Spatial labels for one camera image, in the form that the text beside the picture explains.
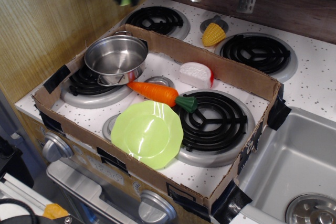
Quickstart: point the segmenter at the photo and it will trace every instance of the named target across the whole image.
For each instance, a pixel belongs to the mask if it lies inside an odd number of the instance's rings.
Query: yellow corn cob
[[[202,43],[205,47],[213,46],[226,38],[224,30],[216,23],[210,23],[205,29]]]

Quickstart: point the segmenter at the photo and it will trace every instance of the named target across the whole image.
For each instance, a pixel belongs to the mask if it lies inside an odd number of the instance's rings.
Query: toy carrot
[[[197,101],[194,97],[181,97],[176,89],[147,82],[130,82],[129,88],[155,102],[162,102],[170,107],[176,104],[187,112],[193,113],[197,108]]]

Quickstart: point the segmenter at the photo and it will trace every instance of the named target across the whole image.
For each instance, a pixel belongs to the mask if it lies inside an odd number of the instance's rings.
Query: pot handle
[[[124,34],[130,34],[129,36],[132,36],[133,37],[133,33],[131,33],[130,31],[116,31],[113,35],[117,35],[117,34],[120,34],[120,33],[124,33]]]
[[[114,84],[105,84],[105,83],[103,83],[103,82],[101,81],[101,75],[99,75],[98,78],[97,78],[97,83],[98,83],[99,85],[101,85],[101,86],[104,86],[104,87],[116,86],[116,85],[119,84],[119,82],[122,80],[123,77],[124,77],[124,76],[122,76],[122,77],[119,79],[119,81],[118,81],[117,83],[114,83]]]

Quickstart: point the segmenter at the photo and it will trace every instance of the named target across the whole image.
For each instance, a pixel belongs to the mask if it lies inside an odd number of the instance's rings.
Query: cardboard box tray
[[[210,212],[214,202],[223,194],[229,183],[237,177],[240,169],[242,169],[248,158],[251,148],[256,146],[261,131],[268,122],[270,111],[272,107],[274,107],[274,104],[276,104],[279,100],[278,97],[281,96],[281,83],[254,68],[217,56],[208,50],[128,24],[119,27],[115,31],[108,31],[102,37],[111,36],[116,31],[120,30],[130,31],[133,33],[134,37],[147,41],[149,51],[151,52],[163,53],[181,63],[193,61],[204,64],[212,69],[216,79],[269,101],[263,116],[256,124],[255,130],[246,142],[241,154],[237,156],[229,172],[226,175],[223,175],[222,181],[209,197],[200,195],[183,185],[175,183],[171,179],[116,148],[113,144],[108,143],[101,137],[78,126],[75,122],[72,122],[51,109],[54,103],[60,99],[61,83],[85,64],[85,50],[75,56],[71,62],[61,67],[44,84],[44,86],[35,93],[33,98],[36,106],[43,115],[42,117],[51,119],[53,122],[59,124],[63,133],[69,134],[95,149],[99,148],[106,151],[111,156],[121,161],[131,174],[134,174],[137,178],[151,184],[153,187],[159,189],[167,195],[170,195],[169,188],[167,187],[169,184],[172,188],[176,188],[177,191],[191,196],[193,198],[192,201],[205,207]]]

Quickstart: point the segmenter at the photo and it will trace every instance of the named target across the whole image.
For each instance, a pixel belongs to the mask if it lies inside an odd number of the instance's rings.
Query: oven handle
[[[47,175],[64,190],[106,218],[120,224],[137,224],[137,222],[100,199],[102,188],[99,184],[67,164],[61,161],[51,163],[47,168]]]

